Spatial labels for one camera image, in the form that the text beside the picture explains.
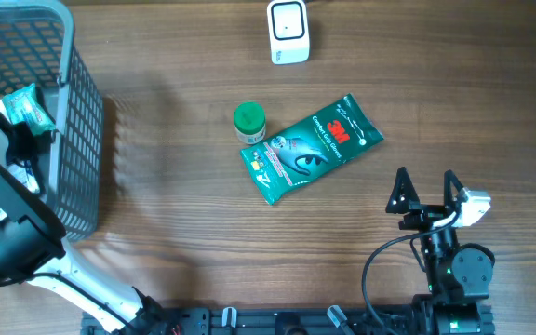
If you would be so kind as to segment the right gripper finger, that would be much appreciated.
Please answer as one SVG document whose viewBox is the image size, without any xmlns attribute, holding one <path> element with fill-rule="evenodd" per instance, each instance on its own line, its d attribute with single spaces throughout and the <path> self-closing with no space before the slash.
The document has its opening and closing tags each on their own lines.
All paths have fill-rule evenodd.
<svg viewBox="0 0 536 335">
<path fill-rule="evenodd" d="M 395 176 L 395 185 L 385 208 L 386 213 L 406 214 L 420 208 L 420 198 L 413 186 L 406 167 L 400 167 Z"/>
<path fill-rule="evenodd" d="M 463 185 L 449 169 L 444 173 L 444 206 L 450 209 L 457 209 L 459 205 L 459 195 Z"/>
</svg>

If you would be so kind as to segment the green 3M gloves package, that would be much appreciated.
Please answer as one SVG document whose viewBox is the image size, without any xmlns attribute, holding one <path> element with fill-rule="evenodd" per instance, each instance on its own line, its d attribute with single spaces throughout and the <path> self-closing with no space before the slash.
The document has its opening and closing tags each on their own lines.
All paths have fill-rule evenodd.
<svg viewBox="0 0 536 335">
<path fill-rule="evenodd" d="M 355 97 L 341 99 L 240 151 L 264 200 L 310 184 L 383 141 Z"/>
</svg>

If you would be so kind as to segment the green lidded jar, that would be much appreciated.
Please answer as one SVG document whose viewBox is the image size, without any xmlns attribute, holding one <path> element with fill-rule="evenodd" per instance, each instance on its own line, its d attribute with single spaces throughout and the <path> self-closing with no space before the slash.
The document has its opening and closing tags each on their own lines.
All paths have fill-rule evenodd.
<svg viewBox="0 0 536 335">
<path fill-rule="evenodd" d="M 266 132 L 266 115 L 255 101 L 241 103 L 234 110 L 234 127 L 237 138 L 247 145 L 261 141 Z"/>
</svg>

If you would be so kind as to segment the teal wet wipes pack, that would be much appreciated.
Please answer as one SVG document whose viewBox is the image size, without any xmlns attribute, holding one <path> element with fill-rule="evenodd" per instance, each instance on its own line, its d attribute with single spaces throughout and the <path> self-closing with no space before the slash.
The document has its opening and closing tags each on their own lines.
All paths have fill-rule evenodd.
<svg viewBox="0 0 536 335">
<path fill-rule="evenodd" d="M 56 129 L 54 122 L 37 100 L 35 83 L 5 95 L 2 103 L 12 125 L 24 122 L 35 136 Z"/>
</svg>

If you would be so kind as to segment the white tissue pack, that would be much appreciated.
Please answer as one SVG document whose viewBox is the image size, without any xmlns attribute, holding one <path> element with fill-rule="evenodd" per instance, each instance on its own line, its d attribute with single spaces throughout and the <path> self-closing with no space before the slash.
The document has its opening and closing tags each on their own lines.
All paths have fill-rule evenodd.
<svg viewBox="0 0 536 335">
<path fill-rule="evenodd" d="M 31 193 L 33 194 L 40 193 L 40 187 L 39 187 L 38 181 L 34 175 L 34 171 L 29 161 L 23 161 L 19 165 L 11 164 L 7 167 L 7 170 L 16 180 L 18 180 Z"/>
</svg>

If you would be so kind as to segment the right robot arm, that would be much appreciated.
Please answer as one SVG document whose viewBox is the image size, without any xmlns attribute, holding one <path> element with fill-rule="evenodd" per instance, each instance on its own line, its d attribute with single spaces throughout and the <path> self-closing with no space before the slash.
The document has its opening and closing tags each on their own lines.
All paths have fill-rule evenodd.
<svg viewBox="0 0 536 335">
<path fill-rule="evenodd" d="M 441 205 L 423 204 L 405 167 L 397 170 L 385 211 L 401 214 L 401 230 L 413 231 L 409 240 L 421 243 L 419 264 L 429 292 L 418 294 L 407 308 L 405 321 L 393 321 L 401 334 L 491 334 L 489 297 L 495 256 L 479 244 L 461 244 L 457 230 L 473 226 L 490 210 L 485 191 L 462 185 L 448 170 L 444 174 Z"/>
</svg>

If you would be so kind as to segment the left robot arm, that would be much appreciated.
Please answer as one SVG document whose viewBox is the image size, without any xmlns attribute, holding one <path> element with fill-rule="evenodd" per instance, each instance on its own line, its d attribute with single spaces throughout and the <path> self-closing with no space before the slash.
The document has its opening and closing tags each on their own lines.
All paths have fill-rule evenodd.
<svg viewBox="0 0 536 335">
<path fill-rule="evenodd" d="M 0 288 L 27 283 L 71 302 L 110 334 L 171 334 L 173 321 L 154 299 L 105 275 L 68 241 L 58 216 L 7 169 L 34 158 L 25 123 L 0 112 Z"/>
</svg>

